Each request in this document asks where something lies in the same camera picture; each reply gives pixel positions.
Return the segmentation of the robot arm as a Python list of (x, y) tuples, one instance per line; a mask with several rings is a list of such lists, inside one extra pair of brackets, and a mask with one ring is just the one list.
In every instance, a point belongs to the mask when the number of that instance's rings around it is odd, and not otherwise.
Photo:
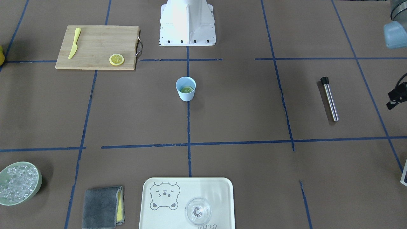
[(384, 38), (387, 48), (397, 49), (407, 46), (407, 1), (390, 1), (391, 22), (384, 25)]

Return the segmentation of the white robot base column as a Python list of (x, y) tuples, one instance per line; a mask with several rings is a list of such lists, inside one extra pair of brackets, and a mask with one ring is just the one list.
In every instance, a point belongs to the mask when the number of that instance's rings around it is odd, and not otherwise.
[(206, 0), (168, 0), (160, 13), (160, 46), (216, 44), (214, 10)]

